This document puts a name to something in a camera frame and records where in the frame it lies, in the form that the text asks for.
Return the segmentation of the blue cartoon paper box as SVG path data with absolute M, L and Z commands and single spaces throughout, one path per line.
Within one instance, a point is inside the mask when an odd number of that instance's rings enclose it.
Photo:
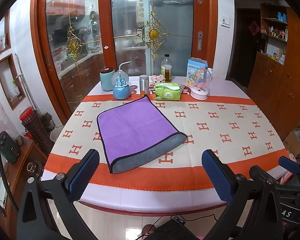
M 193 86 L 196 82 L 202 82 L 208 64 L 206 60 L 192 57 L 188 59 L 186 71 L 186 85 Z

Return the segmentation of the wooden sliding glass door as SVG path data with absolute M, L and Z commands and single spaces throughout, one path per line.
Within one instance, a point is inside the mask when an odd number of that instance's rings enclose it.
M 165 54 L 173 76 L 191 57 L 212 67 L 217 12 L 217 0 L 31 0 L 34 54 L 61 123 L 105 68 L 158 75 Z

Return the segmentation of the wooden wall niche frame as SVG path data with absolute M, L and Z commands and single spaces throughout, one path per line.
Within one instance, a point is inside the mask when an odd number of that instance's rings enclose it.
M 15 68 L 13 55 L 7 55 L 0 60 L 0 84 L 12 110 L 25 98 L 18 73 Z

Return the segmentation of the green tissue pack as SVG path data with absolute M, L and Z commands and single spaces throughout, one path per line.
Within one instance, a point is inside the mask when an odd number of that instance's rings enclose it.
M 156 83 L 154 86 L 155 99 L 179 101 L 184 87 L 178 83 Z

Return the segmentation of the oil bottle black cap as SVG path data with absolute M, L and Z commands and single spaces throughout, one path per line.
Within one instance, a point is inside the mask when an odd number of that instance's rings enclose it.
M 163 61 L 161 62 L 160 72 L 161 75 L 164 77 L 165 82 L 171 82 L 171 70 L 172 70 L 172 63 L 170 61 L 170 55 L 165 54 Z

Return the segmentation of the white light switch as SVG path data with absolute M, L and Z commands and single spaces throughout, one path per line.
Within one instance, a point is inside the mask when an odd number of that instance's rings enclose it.
M 221 16 L 221 26 L 226 27 L 226 28 L 230 28 L 230 26 L 231 26 L 230 18 L 225 17 L 225 16 Z

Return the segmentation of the blue castle snow globe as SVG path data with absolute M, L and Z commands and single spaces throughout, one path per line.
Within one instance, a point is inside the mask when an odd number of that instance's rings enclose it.
M 129 76 L 122 70 L 115 72 L 111 78 L 113 96 L 116 100 L 125 100 L 130 97 Z

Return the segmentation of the red lidded jar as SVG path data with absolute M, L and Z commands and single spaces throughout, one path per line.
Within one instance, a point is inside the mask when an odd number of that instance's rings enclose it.
M 20 121 L 28 122 L 34 116 L 35 116 L 34 109 L 32 106 L 29 106 L 23 112 L 21 112 L 19 119 L 20 119 Z

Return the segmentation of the silver metal can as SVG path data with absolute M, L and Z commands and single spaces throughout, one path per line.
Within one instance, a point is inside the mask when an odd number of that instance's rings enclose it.
M 139 77 L 139 85 L 140 85 L 140 94 L 148 95 L 149 94 L 149 78 L 148 75 L 143 74 Z

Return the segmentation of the orange beige H-pattern blanket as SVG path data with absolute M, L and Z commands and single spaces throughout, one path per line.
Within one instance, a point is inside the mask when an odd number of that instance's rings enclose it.
M 95 149 L 91 183 L 145 191 L 192 191 L 212 186 L 202 153 L 212 150 L 235 173 L 269 171 L 287 151 L 270 121 L 246 98 L 210 96 L 179 101 L 132 95 L 89 95 L 61 131 L 45 172 L 65 173 Z

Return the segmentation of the teal cylindrical humidifier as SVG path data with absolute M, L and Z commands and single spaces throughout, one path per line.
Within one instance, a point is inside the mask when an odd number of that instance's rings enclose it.
M 112 76 L 114 75 L 115 70 L 111 67 L 104 67 L 100 70 L 100 82 L 101 88 L 105 92 L 113 90 Z

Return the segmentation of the wooden shelf cabinet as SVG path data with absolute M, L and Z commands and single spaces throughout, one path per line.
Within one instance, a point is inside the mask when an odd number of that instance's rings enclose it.
M 290 7 L 262 3 L 261 37 L 247 95 L 284 140 L 300 127 L 300 18 Z

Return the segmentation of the dark green appliance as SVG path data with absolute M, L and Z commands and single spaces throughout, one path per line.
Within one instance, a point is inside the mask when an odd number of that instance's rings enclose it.
M 20 146 L 5 131 L 0 133 L 0 153 L 11 164 L 17 161 L 20 154 Z

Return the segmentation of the pink base glass dome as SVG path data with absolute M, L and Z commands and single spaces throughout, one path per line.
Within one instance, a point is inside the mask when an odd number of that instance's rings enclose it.
M 191 96 L 200 101 L 206 100 L 209 96 L 210 79 L 211 79 L 211 74 L 206 69 L 203 81 L 196 82 L 195 85 L 191 86 Z

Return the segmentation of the purple grey microfiber towel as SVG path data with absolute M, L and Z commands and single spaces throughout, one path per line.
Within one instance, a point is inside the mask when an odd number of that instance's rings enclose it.
M 145 165 L 187 139 L 146 95 L 103 111 L 96 122 L 111 174 Z

